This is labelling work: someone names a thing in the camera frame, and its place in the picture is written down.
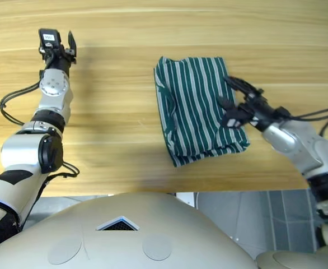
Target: gray floor tile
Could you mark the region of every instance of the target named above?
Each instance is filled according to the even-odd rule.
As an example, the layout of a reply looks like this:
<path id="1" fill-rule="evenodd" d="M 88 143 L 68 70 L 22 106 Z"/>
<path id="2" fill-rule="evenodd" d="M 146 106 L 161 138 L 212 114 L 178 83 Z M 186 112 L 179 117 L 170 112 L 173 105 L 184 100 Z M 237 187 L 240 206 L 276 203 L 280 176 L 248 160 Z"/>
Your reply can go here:
<path id="1" fill-rule="evenodd" d="M 287 221 L 308 221 L 311 219 L 311 208 L 308 205 L 307 191 L 305 189 L 282 191 L 282 195 Z"/>
<path id="2" fill-rule="evenodd" d="M 236 234 L 240 192 L 200 192 L 199 210 L 228 236 Z"/>
<path id="3" fill-rule="evenodd" d="M 288 224 L 290 251 L 313 253 L 312 235 L 309 221 L 290 222 Z"/>
<path id="4" fill-rule="evenodd" d="M 286 221 L 285 212 L 283 208 L 282 191 L 271 191 L 269 192 L 269 197 L 273 217 L 281 221 Z"/>
<path id="5" fill-rule="evenodd" d="M 280 220 L 273 220 L 276 250 L 289 251 L 287 225 Z"/>
<path id="6" fill-rule="evenodd" d="M 251 247 L 274 249 L 267 203 L 261 192 L 242 192 L 235 240 Z"/>

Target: floor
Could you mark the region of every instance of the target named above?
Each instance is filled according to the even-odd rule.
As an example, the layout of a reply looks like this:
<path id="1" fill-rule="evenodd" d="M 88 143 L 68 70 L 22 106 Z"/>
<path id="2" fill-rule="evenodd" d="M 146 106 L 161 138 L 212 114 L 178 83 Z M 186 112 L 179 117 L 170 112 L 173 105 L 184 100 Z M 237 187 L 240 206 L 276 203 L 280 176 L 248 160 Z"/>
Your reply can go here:
<path id="1" fill-rule="evenodd" d="M 293 115 L 326 108 L 328 0 L 52 2 L 0 1 L 0 59 L 5 59 L 0 99 L 37 81 L 44 67 L 39 28 L 58 29 L 65 46 L 71 30 L 77 42 L 72 116 L 63 144 L 65 160 L 81 175 L 54 180 L 44 196 L 307 187 L 251 127 L 245 153 L 174 168 L 162 135 L 153 68 L 161 56 L 220 56 L 230 74 L 262 87 L 274 107 Z M 29 120 L 40 95 L 34 91 L 11 100 L 7 109 Z M 0 150 L 16 131 L 0 114 Z"/>
<path id="2" fill-rule="evenodd" d="M 42 197 L 24 229 L 81 201 L 98 196 Z M 315 201 L 308 190 L 203 192 L 196 207 L 239 244 L 252 258 L 268 250 L 312 253 L 318 243 Z"/>

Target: striped fabric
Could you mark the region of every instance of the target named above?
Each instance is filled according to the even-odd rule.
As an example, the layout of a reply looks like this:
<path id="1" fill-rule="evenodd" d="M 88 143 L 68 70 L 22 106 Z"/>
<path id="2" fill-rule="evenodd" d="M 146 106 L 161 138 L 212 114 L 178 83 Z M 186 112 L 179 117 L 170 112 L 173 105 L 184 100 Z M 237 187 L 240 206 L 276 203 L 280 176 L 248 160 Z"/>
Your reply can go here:
<path id="1" fill-rule="evenodd" d="M 154 69 L 157 100 L 166 145 L 174 166 L 208 156 L 243 152 L 249 146 L 244 129 L 223 128 L 224 110 L 217 96 L 235 102 L 224 60 L 162 57 Z"/>

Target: folded towel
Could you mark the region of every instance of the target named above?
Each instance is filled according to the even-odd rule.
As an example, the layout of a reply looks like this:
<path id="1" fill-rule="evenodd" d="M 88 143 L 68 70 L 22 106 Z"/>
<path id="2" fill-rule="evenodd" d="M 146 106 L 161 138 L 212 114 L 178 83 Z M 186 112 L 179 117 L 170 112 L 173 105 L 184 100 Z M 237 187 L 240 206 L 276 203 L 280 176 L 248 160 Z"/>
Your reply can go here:
<path id="1" fill-rule="evenodd" d="M 154 69 L 164 139 L 174 166 L 207 156 L 243 152 L 250 145 L 244 128 L 221 126 L 225 111 L 217 104 L 222 96 L 235 103 L 224 60 L 162 57 Z"/>

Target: silver arm segment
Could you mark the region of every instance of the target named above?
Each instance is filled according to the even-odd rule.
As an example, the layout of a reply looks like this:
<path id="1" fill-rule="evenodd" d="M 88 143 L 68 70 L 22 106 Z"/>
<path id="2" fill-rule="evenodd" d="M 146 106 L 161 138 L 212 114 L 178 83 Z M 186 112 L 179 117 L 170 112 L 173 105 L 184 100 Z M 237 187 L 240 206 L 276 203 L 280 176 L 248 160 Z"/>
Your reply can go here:
<path id="1" fill-rule="evenodd" d="M 41 88 L 43 97 L 36 112 L 53 110 L 68 123 L 72 92 L 69 88 L 67 75 L 58 69 L 48 69 L 45 70 L 40 85 L 46 84 L 46 81 L 51 81 L 52 84 L 57 85 L 54 88 L 51 85 L 49 87 L 52 92 L 57 90 L 58 94 L 50 95 L 46 91 L 47 87 Z M 42 173 L 41 160 L 39 159 L 41 144 L 46 143 L 46 138 L 52 136 L 47 131 L 52 131 L 59 138 L 62 138 L 62 133 L 56 126 L 42 121 L 30 121 L 25 123 L 20 132 L 13 134 L 2 146 L 1 163 L 5 172 L 28 172 L 25 174 L 28 176 L 26 178 L 15 177 L 14 174 L 12 179 L 4 180 L 2 179 L 3 176 L 0 175 L 0 204 L 11 208 L 17 214 L 19 226 L 24 224 L 42 185 L 49 175 L 49 173 Z"/>
<path id="2" fill-rule="evenodd" d="M 69 122 L 73 98 L 68 76 L 71 63 L 76 62 L 76 44 L 71 32 L 72 50 L 64 49 L 56 30 L 40 29 L 39 34 L 39 51 L 47 67 L 39 82 L 42 98 L 32 120 L 1 149 L 4 172 L 0 174 L 0 230 L 11 231 L 0 235 L 0 242 L 21 231 L 50 181 L 49 174 L 63 164 L 62 133 Z"/>
<path id="3" fill-rule="evenodd" d="M 262 136 L 277 152 L 288 157 L 310 184 L 314 184 L 312 179 L 328 175 L 328 140 L 319 136 L 310 123 L 294 120 L 273 123 Z M 324 190 L 312 191 L 317 198 Z M 317 209 L 328 216 L 328 199 L 324 193 L 318 197 Z"/>

